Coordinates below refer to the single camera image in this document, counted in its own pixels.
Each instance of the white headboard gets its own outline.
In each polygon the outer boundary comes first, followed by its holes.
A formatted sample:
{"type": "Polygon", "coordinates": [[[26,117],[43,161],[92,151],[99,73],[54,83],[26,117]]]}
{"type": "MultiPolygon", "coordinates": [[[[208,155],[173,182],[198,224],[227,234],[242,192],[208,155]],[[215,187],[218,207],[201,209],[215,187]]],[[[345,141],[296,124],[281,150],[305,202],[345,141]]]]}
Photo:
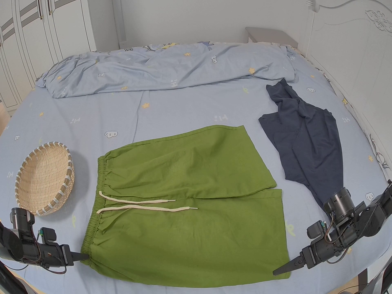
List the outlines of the white headboard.
{"type": "Polygon", "coordinates": [[[392,0],[308,4],[298,49],[325,72],[392,179],[392,0]]]}

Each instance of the door handle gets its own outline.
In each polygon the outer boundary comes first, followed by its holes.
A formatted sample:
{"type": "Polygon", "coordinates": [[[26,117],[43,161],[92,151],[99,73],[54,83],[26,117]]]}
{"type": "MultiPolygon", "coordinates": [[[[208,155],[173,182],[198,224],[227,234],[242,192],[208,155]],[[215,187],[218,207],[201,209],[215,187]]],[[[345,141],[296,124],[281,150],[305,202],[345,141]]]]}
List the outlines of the door handle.
{"type": "Polygon", "coordinates": [[[50,0],[48,0],[48,10],[49,10],[49,15],[52,15],[53,11],[50,7],[50,0]]]}
{"type": "Polygon", "coordinates": [[[40,19],[43,19],[42,11],[41,11],[41,0],[37,0],[37,7],[38,7],[38,15],[40,19]]]}

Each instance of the robotic arm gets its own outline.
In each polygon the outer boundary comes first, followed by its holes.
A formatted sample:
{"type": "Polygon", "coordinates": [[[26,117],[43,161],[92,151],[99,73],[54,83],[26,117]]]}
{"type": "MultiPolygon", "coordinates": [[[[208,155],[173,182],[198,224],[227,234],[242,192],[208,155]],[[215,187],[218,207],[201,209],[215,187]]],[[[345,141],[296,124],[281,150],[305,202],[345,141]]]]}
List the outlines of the robotic arm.
{"type": "Polygon", "coordinates": [[[41,228],[39,235],[42,243],[34,236],[32,225],[35,218],[32,213],[22,208],[12,208],[10,230],[0,222],[0,257],[29,265],[37,265],[56,274],[63,274],[67,266],[75,261],[86,260],[87,254],[71,252],[69,245],[58,245],[56,233],[52,228],[41,228]],[[63,272],[49,270],[50,267],[65,267],[63,272]]]}
{"type": "Polygon", "coordinates": [[[321,262],[336,263],[342,260],[348,248],[363,236],[374,236],[380,231],[385,220],[392,214],[392,181],[381,195],[369,206],[361,202],[354,206],[349,191],[344,187],[324,204],[331,224],[317,221],[307,229],[308,237],[314,239],[302,249],[300,255],[273,271],[274,276],[293,271],[307,265],[313,268],[321,262]],[[330,262],[332,257],[341,256],[330,262]]]}

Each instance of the woven basket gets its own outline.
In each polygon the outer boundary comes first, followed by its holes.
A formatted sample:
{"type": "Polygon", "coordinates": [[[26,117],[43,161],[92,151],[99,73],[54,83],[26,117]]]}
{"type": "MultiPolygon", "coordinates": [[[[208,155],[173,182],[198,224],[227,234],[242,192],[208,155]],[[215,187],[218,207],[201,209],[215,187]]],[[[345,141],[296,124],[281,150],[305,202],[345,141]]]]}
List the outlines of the woven basket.
{"type": "Polygon", "coordinates": [[[23,161],[15,181],[15,198],[20,208],[35,216],[59,210],[74,184],[69,149],[57,141],[33,150],[23,161]]]}

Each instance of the drawstring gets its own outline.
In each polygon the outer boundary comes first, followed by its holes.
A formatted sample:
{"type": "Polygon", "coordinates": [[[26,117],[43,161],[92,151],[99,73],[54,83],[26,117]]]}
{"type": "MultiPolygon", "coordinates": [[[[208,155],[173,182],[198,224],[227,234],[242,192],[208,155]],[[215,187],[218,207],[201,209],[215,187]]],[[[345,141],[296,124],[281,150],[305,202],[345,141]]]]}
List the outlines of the drawstring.
{"type": "MultiPolygon", "coordinates": [[[[121,199],[115,199],[111,198],[108,196],[105,196],[102,194],[102,191],[99,191],[100,196],[104,197],[107,200],[112,200],[114,202],[118,203],[131,203],[131,204],[142,204],[142,203],[167,203],[167,202],[175,202],[175,199],[172,200],[167,200],[167,199],[156,199],[156,200],[145,200],[143,202],[133,202],[130,200],[121,200],[121,199]]],[[[102,208],[97,211],[97,213],[102,213],[104,211],[109,211],[109,210],[121,210],[121,209],[145,209],[145,210],[156,210],[156,211],[170,211],[170,212],[176,212],[176,211],[183,211],[183,210],[189,210],[189,209],[197,209],[194,207],[180,207],[180,208],[162,208],[162,207],[148,207],[148,206],[139,206],[139,205],[126,205],[126,206],[121,206],[121,207],[107,207],[107,208],[102,208]]]]}

